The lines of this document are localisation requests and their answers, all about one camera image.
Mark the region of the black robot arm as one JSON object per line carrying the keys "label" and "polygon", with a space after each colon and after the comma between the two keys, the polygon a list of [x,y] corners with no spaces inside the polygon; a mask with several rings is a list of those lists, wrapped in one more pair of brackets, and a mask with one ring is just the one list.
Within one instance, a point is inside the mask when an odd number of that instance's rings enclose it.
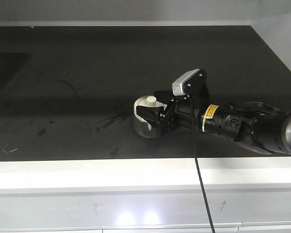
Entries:
{"label": "black robot arm", "polygon": [[185,127],[256,153],[291,155],[291,112],[263,102],[220,106],[211,104],[206,95],[174,96],[171,91],[157,91],[135,101],[134,115],[141,123],[137,132],[143,137],[157,138]]}

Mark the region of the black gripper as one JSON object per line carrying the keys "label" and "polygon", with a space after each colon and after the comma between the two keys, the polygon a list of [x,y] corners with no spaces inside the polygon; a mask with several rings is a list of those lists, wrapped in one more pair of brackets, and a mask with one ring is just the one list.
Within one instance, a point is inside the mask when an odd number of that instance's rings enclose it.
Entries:
{"label": "black gripper", "polygon": [[136,113],[146,122],[154,122],[154,127],[161,131],[161,136],[185,127],[234,142],[244,138],[243,114],[233,105],[210,104],[195,96],[175,97],[172,90],[155,91],[154,97],[167,107],[138,105]]}

